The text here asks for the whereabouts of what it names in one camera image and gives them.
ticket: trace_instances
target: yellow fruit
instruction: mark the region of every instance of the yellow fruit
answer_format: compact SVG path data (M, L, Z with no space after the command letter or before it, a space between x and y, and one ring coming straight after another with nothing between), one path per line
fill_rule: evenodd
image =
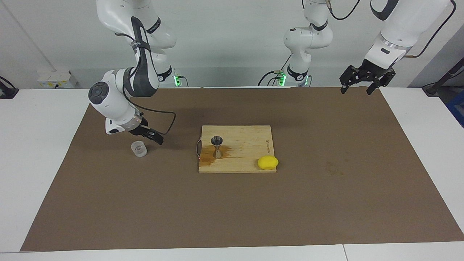
M258 160L258 167L262 170L273 170L279 165L279 161L273 156L264 156Z

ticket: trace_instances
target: white robotic arm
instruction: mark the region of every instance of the white robotic arm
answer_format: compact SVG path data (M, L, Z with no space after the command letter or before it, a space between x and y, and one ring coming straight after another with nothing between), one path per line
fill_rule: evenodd
M148 127L128 97L151 97L160 84L175 84L174 70L161 49L174 47L176 37L156 15L151 0L97 0L97 13L115 35L127 37L137 66L107 72L91 87L90 103L106 117L108 134L129 131L161 145L163 137Z
M308 50L327 47L333 39L332 30L328 27L329 10L325 0L306 0L305 6L304 16L310 25L292 28L284 36L285 46L291 51L287 85L304 84L311 64Z
M367 89L369 95L376 88L387 86L396 74L393 65L416 44L449 3L450 0L388 0L381 12L371 7L375 16L386 21L385 26L362 65L359 68L350 65L340 76L342 93L362 81L373 82Z

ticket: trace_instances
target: table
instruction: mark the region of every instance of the table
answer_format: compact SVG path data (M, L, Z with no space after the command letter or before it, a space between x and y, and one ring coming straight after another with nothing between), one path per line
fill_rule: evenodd
M464 228L464 130L421 89L383 88L385 99ZM17 252L88 105L87 90L22 90L0 102L0 252ZM460 260L464 242L273 248L106 250L0 254L0 260Z

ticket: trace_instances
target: metal jigger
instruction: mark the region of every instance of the metal jigger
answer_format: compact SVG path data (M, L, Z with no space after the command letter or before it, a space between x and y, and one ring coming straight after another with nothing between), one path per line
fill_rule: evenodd
M213 157L215 157L216 159L222 158L222 152L219 149L221 147L221 145L222 145L222 138L219 137L219 136L214 136L211 139L211 144L213 144L213 146L216 148L214 150Z

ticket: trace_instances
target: wooden cutting board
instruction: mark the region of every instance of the wooden cutting board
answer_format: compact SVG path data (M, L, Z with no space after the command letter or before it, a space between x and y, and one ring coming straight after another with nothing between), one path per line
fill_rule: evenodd
M214 136L220 136L222 157L216 159ZM202 147L199 173L275 173L277 169L262 170L258 159L274 156L274 144L270 126L210 126L201 131Z

